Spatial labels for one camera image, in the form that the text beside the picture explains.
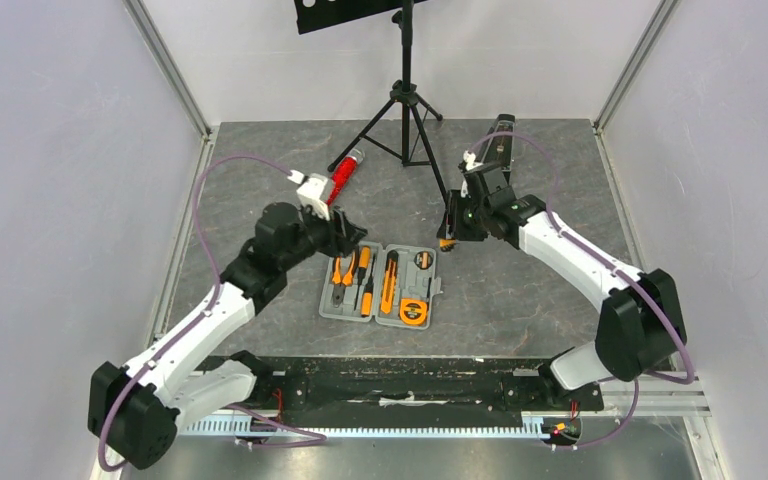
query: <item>red wire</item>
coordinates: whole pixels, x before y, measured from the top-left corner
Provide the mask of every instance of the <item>red wire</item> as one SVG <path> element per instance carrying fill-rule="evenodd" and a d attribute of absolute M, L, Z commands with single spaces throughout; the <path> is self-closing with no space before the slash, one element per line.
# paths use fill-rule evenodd
<path fill-rule="evenodd" d="M 284 412 L 284 393 L 281 392 L 280 388 L 276 388 L 275 391 L 272 392 L 272 396 L 278 399 L 278 415 L 275 417 L 279 422 L 283 422 L 281 414 Z"/>

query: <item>pliers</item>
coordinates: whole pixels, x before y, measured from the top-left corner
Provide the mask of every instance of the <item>pliers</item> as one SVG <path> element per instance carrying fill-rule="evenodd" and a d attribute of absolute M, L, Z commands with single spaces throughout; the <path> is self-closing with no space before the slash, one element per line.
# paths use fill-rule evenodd
<path fill-rule="evenodd" d="M 334 284 L 334 291 L 331 293 L 331 305 L 335 307 L 339 307 L 343 304 L 343 299 L 346 296 L 346 287 L 351 286 L 352 282 L 354 282 L 355 271 L 357 270 L 358 259 L 360 257 L 358 250 L 359 249 L 356 247 L 352 251 L 352 259 L 349 262 L 349 271 L 347 271 L 345 275 L 343 275 L 342 268 L 340 267 L 340 257 L 334 258 L 334 273 L 331 275 L 331 283 Z"/>

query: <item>tape measure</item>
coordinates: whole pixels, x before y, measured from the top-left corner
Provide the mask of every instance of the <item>tape measure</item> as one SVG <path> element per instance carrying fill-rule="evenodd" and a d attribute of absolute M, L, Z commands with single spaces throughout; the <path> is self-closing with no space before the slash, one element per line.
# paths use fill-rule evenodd
<path fill-rule="evenodd" d="M 413 263 L 415 263 L 420 270 L 428 270 L 428 267 L 434 263 L 434 257 L 431 256 L 430 252 L 419 252 L 413 258 Z"/>
<path fill-rule="evenodd" d="M 403 298 L 399 305 L 399 318 L 405 325 L 418 327 L 425 323 L 428 316 L 428 304 L 414 298 Z"/>

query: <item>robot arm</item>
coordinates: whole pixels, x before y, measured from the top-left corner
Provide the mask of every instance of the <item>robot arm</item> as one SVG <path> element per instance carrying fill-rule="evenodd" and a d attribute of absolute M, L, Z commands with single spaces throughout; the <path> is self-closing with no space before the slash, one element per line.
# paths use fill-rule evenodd
<path fill-rule="evenodd" d="M 190 374 L 220 342 L 278 296 L 287 286 L 287 272 L 317 252 L 346 256 L 366 236 L 366 230 L 350 223 L 339 208 L 325 205 L 329 180 L 298 172 L 290 179 L 301 185 L 297 190 L 301 207 L 274 203 L 264 209 L 254 237 L 220 275 L 218 297 L 210 310 L 213 289 L 148 350 L 121 368 L 105 362 L 93 373 L 88 427 L 99 437 L 114 401 L 136 380 L 106 439 L 136 468 L 159 460 L 181 429 L 252 394 L 263 372 L 249 355 L 232 356 L 199 377 Z"/>
<path fill-rule="evenodd" d="M 477 162 L 471 157 L 465 154 L 461 164 L 467 188 L 449 192 L 446 216 L 438 231 L 441 247 L 450 250 L 455 241 L 482 241 L 492 235 L 543 261 L 599 311 L 595 341 L 563 352 L 539 370 L 550 401 L 605 378 L 631 381 L 677 350 L 656 314 L 617 271 L 642 287 L 682 342 L 687 341 L 670 275 L 662 270 L 644 273 L 611 257 L 547 212 L 539 198 L 517 198 L 500 163 Z M 554 224 L 549 215 L 554 215 Z"/>

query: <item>tool handle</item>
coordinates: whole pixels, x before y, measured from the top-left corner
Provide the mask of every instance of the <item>tool handle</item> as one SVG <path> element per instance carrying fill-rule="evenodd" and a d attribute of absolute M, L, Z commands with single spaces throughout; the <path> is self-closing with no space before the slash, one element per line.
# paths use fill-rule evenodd
<path fill-rule="evenodd" d="M 354 282 L 354 275 L 357 270 L 359 256 L 357 250 L 352 253 L 352 263 L 349 264 L 349 271 L 346 272 L 346 275 L 343 277 L 343 285 L 347 287 L 351 286 L 352 282 Z"/>
<path fill-rule="evenodd" d="M 358 266 L 366 271 L 366 269 L 369 267 L 369 255 L 370 250 L 369 247 L 363 247 L 360 251 L 360 263 Z"/>
<path fill-rule="evenodd" d="M 331 283 L 340 284 L 340 257 L 334 259 L 334 273 L 331 275 Z"/>
<path fill-rule="evenodd" d="M 363 300 L 360 305 L 360 314 L 363 317 L 368 317 L 372 313 L 372 292 L 364 291 Z"/>

